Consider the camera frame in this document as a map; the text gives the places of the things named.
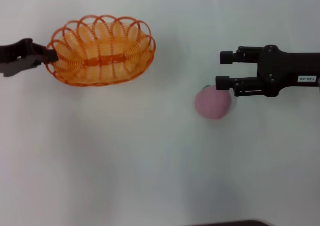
basket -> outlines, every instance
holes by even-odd
[[[154,59],[156,42],[143,21],[85,16],[58,29],[47,49],[56,50],[59,57],[50,63],[53,70],[46,64],[59,81],[72,86],[105,86],[141,75]]]

white table surface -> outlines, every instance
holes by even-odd
[[[320,0],[0,0],[1,44],[46,45],[87,14],[146,21],[155,60],[114,86],[64,85],[40,66],[0,78],[0,224],[176,226],[259,218],[320,225],[320,96],[238,98],[220,121],[194,96],[238,46],[320,52]]]

